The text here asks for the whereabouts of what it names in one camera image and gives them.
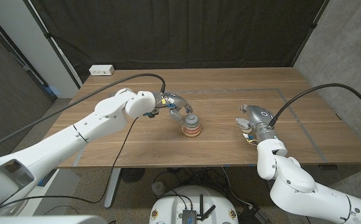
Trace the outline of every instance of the white cord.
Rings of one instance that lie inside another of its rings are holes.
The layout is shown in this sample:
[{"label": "white cord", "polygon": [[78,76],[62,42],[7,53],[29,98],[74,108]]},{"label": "white cord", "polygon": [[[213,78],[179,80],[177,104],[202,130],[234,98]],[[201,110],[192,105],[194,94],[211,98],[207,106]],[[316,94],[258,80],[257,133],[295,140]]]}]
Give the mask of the white cord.
[{"label": "white cord", "polygon": [[240,199],[240,198],[236,197],[236,195],[235,195],[235,194],[233,194],[232,187],[230,186],[230,181],[229,181],[228,174],[226,173],[226,171],[225,171],[225,169],[224,169],[223,167],[222,167],[222,170],[223,170],[223,172],[225,173],[226,179],[228,180],[230,193],[233,195],[233,197],[234,197],[235,199],[237,199],[239,202],[242,202],[242,203],[244,203],[244,204],[248,205],[248,209],[250,209],[250,210],[251,210],[251,209],[253,209],[253,205],[252,205],[252,204],[250,204],[250,203],[248,203],[248,202],[243,201],[242,199]]}]

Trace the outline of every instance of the black backdrop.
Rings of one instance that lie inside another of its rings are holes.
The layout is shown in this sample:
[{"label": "black backdrop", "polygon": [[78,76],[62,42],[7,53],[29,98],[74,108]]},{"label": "black backdrop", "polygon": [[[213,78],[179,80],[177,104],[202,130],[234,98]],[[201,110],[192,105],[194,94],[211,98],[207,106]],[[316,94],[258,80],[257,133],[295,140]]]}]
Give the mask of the black backdrop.
[{"label": "black backdrop", "polygon": [[288,67],[324,0],[32,0],[83,82],[115,69]]}]

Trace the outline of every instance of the electrical outlet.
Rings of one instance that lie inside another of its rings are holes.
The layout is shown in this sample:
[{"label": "electrical outlet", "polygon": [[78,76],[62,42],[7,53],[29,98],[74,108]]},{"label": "electrical outlet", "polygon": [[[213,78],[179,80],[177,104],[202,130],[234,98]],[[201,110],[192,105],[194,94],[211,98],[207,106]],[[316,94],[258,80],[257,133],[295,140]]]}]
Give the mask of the electrical outlet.
[{"label": "electrical outlet", "polygon": [[92,65],[89,72],[91,75],[112,75],[114,67],[113,65]]}]

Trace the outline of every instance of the cable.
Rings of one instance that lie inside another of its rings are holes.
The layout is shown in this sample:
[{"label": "cable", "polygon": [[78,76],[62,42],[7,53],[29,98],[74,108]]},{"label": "cable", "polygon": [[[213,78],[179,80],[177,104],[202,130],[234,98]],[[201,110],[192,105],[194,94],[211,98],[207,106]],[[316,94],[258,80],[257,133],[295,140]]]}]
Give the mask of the cable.
[{"label": "cable", "polygon": [[156,77],[156,78],[160,79],[160,80],[162,81],[162,86],[161,86],[161,90],[160,90],[160,91],[161,91],[161,93],[163,93],[163,92],[165,91],[165,89],[166,89],[166,83],[165,83],[164,79],[161,78],[159,75],[151,74],[151,73],[142,73],[142,74],[131,75],[130,77],[123,78],[123,79],[118,80],[118,81],[115,81],[115,82],[113,82],[113,83],[111,83],[111,84],[109,84],[109,85],[107,85],[107,86],[104,86],[104,87],[102,87],[102,88],[100,88],[100,89],[98,89],[98,90],[95,90],[95,91],[89,93],[88,95],[80,98],[79,100],[74,101],[73,103],[70,103],[69,105],[63,107],[62,109],[57,110],[56,112],[53,112],[53,113],[51,113],[50,115],[44,116],[43,118],[40,118],[40,119],[38,119],[37,121],[34,121],[34,122],[31,123],[31,124],[28,124],[27,126],[24,126],[23,128],[21,128],[21,129],[15,131],[15,132],[13,132],[12,134],[10,134],[10,135],[2,138],[2,139],[0,140],[0,143],[6,141],[6,140],[8,140],[8,139],[10,139],[11,137],[13,137],[13,136],[15,136],[15,135],[17,135],[17,134],[19,134],[19,133],[21,133],[21,132],[23,132],[23,131],[31,128],[31,127],[33,127],[34,125],[36,125],[36,124],[38,124],[38,123],[41,123],[41,122],[45,121],[45,120],[48,119],[48,118],[51,118],[52,116],[55,116],[55,115],[58,114],[58,113],[61,113],[61,112],[65,111],[65,110],[69,109],[70,107],[72,107],[72,106],[74,106],[74,105],[76,105],[76,104],[78,104],[78,103],[80,103],[80,102],[88,99],[89,97],[91,97],[91,96],[93,96],[93,95],[95,95],[95,94],[97,94],[97,93],[99,93],[99,92],[101,92],[101,91],[103,91],[103,90],[105,90],[105,89],[107,89],[107,88],[110,88],[110,87],[112,87],[112,86],[114,86],[114,85],[117,85],[117,84],[119,84],[119,83],[123,83],[123,82],[125,82],[125,81],[128,81],[128,80],[133,79],[133,78],[136,78],[136,77],[147,77],[147,76],[149,76],[149,77]]},{"label": "cable", "polygon": [[224,169],[223,167],[222,167],[222,170],[223,170],[223,172],[225,173],[226,179],[228,180],[229,189],[230,189],[230,193],[232,194],[232,196],[233,196],[235,199],[237,199],[238,201],[243,202],[243,203],[245,203],[246,205],[248,205],[248,208],[249,208],[249,209],[252,209],[252,208],[254,207],[252,204],[250,204],[250,203],[248,203],[248,202],[245,202],[245,201],[243,201],[242,199],[236,197],[236,195],[235,195],[235,194],[233,193],[233,191],[232,191],[232,186],[230,186],[230,181],[229,181],[228,174],[226,173],[226,171],[225,171],[225,169]]},{"label": "cable", "polygon": [[[207,169],[207,170],[200,170],[200,171],[198,171],[198,172],[194,172],[191,168],[189,168],[189,170],[191,171],[191,173],[193,173],[193,176],[191,176],[190,178],[189,178],[189,180],[187,180],[186,182],[190,182],[191,180],[194,180],[194,177],[195,178],[197,178],[197,180],[198,181],[195,181],[197,184],[199,184],[199,185],[204,185],[204,186],[207,186],[207,187],[211,187],[211,188],[214,188],[214,189],[217,189],[217,190],[221,190],[222,192],[223,192],[223,194],[224,195],[226,195],[226,197],[227,198],[229,198],[229,193],[226,191],[226,190],[224,190],[223,189],[223,186],[221,186],[222,185],[222,183],[219,183],[219,182],[215,182],[215,181],[213,181],[211,178],[210,178],[210,176],[209,176],[209,174],[208,174],[208,171],[214,171],[217,175],[219,175],[218,174],[218,172],[216,172],[215,170],[213,170],[213,169]],[[199,173],[204,173],[204,174],[206,174],[207,175],[207,177],[208,177],[208,179],[211,181],[211,184],[210,183],[208,183],[207,182],[207,180],[201,180],[202,178],[201,177],[199,177],[197,174],[199,174]]]},{"label": "cable", "polygon": [[175,192],[175,190],[172,190],[176,195],[178,195],[179,197],[185,197],[190,201],[190,209],[193,210],[193,202],[191,201],[190,198],[184,196],[184,195],[179,195],[178,193]]},{"label": "cable", "polygon": [[[157,180],[157,178],[158,178],[159,176],[161,176],[161,175],[163,175],[163,174],[166,174],[166,173],[171,174],[171,172],[168,172],[168,171],[161,172],[161,173],[159,173],[159,174],[156,176],[156,178],[154,178],[153,183],[156,182],[156,180]],[[176,175],[176,177],[177,177],[177,179],[178,179],[178,181],[179,181],[179,184],[182,184],[182,181],[180,180],[180,178],[179,178],[177,175]]]},{"label": "cable", "polygon": [[255,143],[253,143],[253,142],[256,142],[256,139],[252,139],[252,140],[248,140],[248,139],[246,139],[247,141],[248,141],[248,143],[250,143],[251,145],[253,145],[253,146],[257,146],[257,144],[255,144]]},{"label": "cable", "polygon": [[114,163],[113,163],[113,167],[112,167],[112,168],[114,168],[114,165],[116,164],[117,159],[119,158],[119,156],[120,156],[120,154],[121,154],[121,151],[122,151],[123,148],[124,148],[125,142],[126,142],[126,140],[128,139],[128,136],[129,136],[129,134],[130,134],[130,132],[131,132],[131,130],[132,130],[133,124],[136,122],[136,120],[137,120],[138,118],[139,118],[139,117],[137,117],[137,118],[135,118],[135,120],[133,120],[133,122],[132,122],[132,124],[131,124],[131,127],[129,128],[129,131],[128,131],[128,133],[126,134],[126,137],[125,137],[123,146],[121,146],[121,149],[120,149],[119,153],[117,154],[116,160],[114,160]]},{"label": "cable", "polygon": [[[119,151],[119,153],[118,153],[118,155],[117,155],[117,157],[116,157],[113,165],[111,166],[111,169],[114,168],[114,165],[116,164],[116,161],[117,161],[118,157],[120,156],[121,151],[122,151],[123,148],[124,148],[125,142],[126,142],[128,136],[129,136],[129,134],[130,134],[130,132],[131,132],[131,130],[132,130],[133,124],[135,123],[135,121],[136,121],[138,118],[139,118],[139,117],[135,118],[135,120],[132,122],[131,127],[129,128],[129,131],[128,131],[126,137],[125,137],[124,143],[123,143],[123,145],[122,145],[122,147],[121,147],[121,149],[120,149],[120,151]],[[81,201],[87,202],[87,203],[99,203],[100,201],[103,200],[103,198],[104,198],[104,196],[105,196],[105,194],[106,194],[106,190],[107,190],[107,188],[108,188],[108,184],[109,184],[109,183],[110,183],[110,178],[107,180],[107,184],[106,184],[105,190],[103,191],[103,195],[102,195],[102,196],[100,197],[100,199],[99,199],[98,201],[96,201],[96,202],[92,202],[92,201],[90,201],[90,200],[87,200],[87,199],[84,199],[84,198],[79,198],[79,197],[74,197],[74,196],[43,195],[43,196],[26,197],[26,198],[14,200],[14,201],[9,202],[9,203],[6,203],[6,204],[4,204],[4,205],[0,205],[0,209],[3,208],[3,207],[5,207],[5,206],[11,205],[11,204],[13,204],[13,203],[16,203],[16,202],[21,202],[21,201],[23,201],[23,200],[29,200],[29,199],[35,199],[35,198],[71,198],[71,199],[81,200]]]},{"label": "cable", "polygon": [[186,202],[185,202],[185,201],[183,200],[183,198],[181,197],[182,195],[164,195],[164,196],[162,196],[162,197],[160,197],[160,198],[169,197],[169,196],[179,197],[179,198],[183,201],[183,203],[185,204],[185,210],[187,210],[187,205],[186,205]]},{"label": "cable", "polygon": [[74,211],[75,211],[75,213],[77,214],[77,215],[79,215],[79,213],[77,212],[77,209],[75,209],[75,208],[73,208],[73,207],[71,207],[71,206],[69,206],[69,205],[59,205],[59,206],[56,206],[56,207],[54,207],[54,208],[52,208],[52,209],[50,209],[48,212],[46,212],[45,214],[43,214],[42,216],[44,216],[44,215],[46,215],[46,214],[48,214],[50,211],[52,211],[53,209],[55,209],[55,208],[60,208],[60,207],[68,207],[68,208],[72,208]]},{"label": "cable", "polygon": [[359,97],[359,99],[361,100],[361,94],[356,91],[355,89],[353,89],[352,87],[350,86],[347,86],[347,85],[344,85],[344,84],[340,84],[340,83],[330,83],[330,84],[324,84],[324,85],[318,85],[318,86],[315,86],[313,88],[310,88],[308,90],[305,90],[303,91],[302,93],[296,95],[294,98],[292,98],[291,100],[289,100],[280,110],[279,112],[276,114],[276,116],[274,116],[272,118],[272,120],[269,122],[269,125],[268,125],[268,128],[273,128],[274,127],[274,124],[276,124],[276,121],[278,120],[280,114],[291,104],[293,103],[294,101],[296,101],[297,99],[299,99],[300,97],[310,93],[310,92],[313,92],[313,91],[316,91],[316,90],[320,90],[321,88],[327,88],[327,87],[341,87],[341,88],[345,88],[349,91],[351,91],[353,94],[355,94],[357,97]]},{"label": "cable", "polygon": [[307,222],[309,222],[309,224],[312,224],[311,221],[309,220],[309,217],[306,217]]}]

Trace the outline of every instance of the wooden table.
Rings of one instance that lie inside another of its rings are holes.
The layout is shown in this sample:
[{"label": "wooden table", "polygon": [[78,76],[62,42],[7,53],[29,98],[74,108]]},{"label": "wooden table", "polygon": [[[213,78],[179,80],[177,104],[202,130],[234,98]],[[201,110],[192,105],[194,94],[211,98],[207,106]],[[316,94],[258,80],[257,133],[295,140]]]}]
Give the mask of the wooden table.
[{"label": "wooden table", "polygon": [[[110,77],[91,76],[73,101],[137,73],[162,76],[166,91],[177,93],[192,105],[202,133],[196,138],[183,135],[167,108],[155,118],[140,117],[115,167],[255,166],[256,147],[246,142],[235,123],[237,116],[243,116],[238,107],[258,105],[276,113],[287,100],[311,87],[294,68],[116,70]],[[135,78],[98,93],[64,111],[47,136],[92,113],[100,100],[125,87],[135,92],[159,91],[161,81]],[[60,167],[111,167],[131,123],[130,119],[124,130],[90,143]],[[288,156],[302,164],[361,164],[360,140],[316,92],[285,110],[275,130]]]}]

